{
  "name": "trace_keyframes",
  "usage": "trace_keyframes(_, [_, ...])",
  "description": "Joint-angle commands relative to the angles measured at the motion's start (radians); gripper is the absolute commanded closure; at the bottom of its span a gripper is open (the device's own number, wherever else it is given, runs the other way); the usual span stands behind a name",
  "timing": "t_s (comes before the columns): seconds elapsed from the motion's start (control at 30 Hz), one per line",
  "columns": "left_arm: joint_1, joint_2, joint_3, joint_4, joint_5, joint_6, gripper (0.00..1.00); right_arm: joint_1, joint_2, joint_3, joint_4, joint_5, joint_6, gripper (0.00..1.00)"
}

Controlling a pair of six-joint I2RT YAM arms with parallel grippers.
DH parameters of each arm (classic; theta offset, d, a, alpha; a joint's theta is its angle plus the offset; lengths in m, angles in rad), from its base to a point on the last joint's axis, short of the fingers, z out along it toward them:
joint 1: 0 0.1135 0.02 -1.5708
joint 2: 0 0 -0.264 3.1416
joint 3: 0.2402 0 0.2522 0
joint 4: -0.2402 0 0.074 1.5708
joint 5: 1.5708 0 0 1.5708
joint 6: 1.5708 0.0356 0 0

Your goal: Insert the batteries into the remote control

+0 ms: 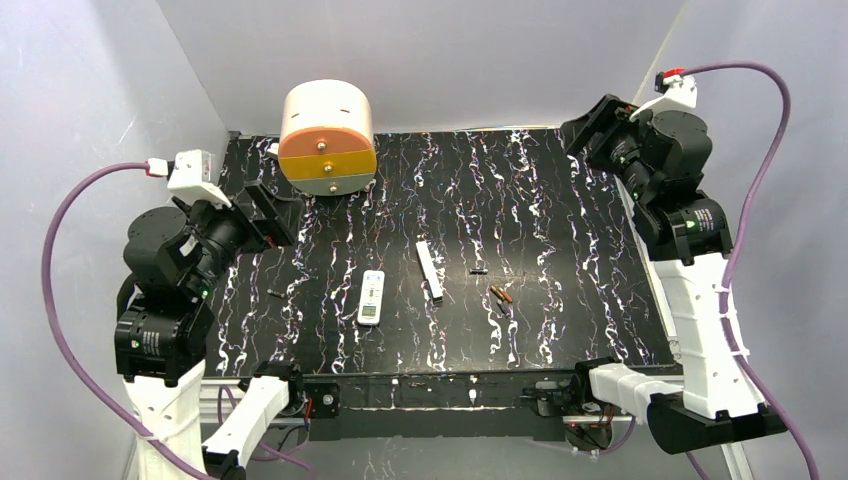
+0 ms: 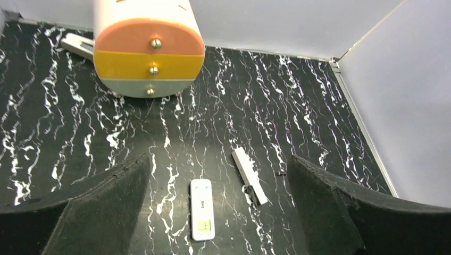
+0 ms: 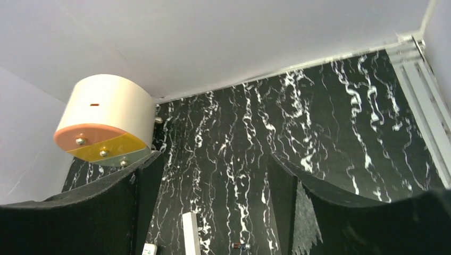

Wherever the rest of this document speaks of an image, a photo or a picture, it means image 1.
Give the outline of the dark grey battery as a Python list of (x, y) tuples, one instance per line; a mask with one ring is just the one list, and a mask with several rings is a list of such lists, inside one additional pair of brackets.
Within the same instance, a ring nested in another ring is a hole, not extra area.
[(505, 318), (510, 318), (512, 316), (510, 307), (507, 303), (504, 303), (502, 301), (498, 301), (497, 306), (498, 306), (500, 312), (503, 314), (503, 316)]

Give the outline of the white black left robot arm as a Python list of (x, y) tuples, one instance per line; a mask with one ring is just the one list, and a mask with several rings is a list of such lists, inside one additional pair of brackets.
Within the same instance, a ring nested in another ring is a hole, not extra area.
[(304, 204), (246, 184), (240, 204), (200, 182), (172, 189), (172, 205), (136, 218), (123, 258), (137, 295), (121, 308), (114, 334), (117, 371), (143, 425), (136, 458), (143, 479), (186, 479), (192, 470), (242, 479), (275, 415), (297, 401), (296, 366), (264, 363), (245, 399), (208, 440), (200, 436), (200, 390), (209, 304), (219, 280), (243, 254), (293, 246)]

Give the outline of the white remote control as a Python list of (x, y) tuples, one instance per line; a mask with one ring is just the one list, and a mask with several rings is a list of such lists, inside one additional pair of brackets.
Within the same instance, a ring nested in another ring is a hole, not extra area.
[(362, 326), (376, 326), (380, 323), (385, 273), (379, 270), (366, 270), (361, 282), (357, 323)]

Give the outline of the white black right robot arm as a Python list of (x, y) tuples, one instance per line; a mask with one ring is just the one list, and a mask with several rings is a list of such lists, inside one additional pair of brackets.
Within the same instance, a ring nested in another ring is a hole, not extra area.
[(619, 180), (675, 325), (683, 381), (673, 385), (612, 358), (580, 362), (565, 391), (573, 407), (615, 406), (679, 454), (781, 434), (787, 425), (741, 368), (731, 295), (721, 283), (733, 253), (722, 207), (700, 189), (713, 144), (682, 110), (640, 109), (605, 95), (565, 122), (566, 152)]

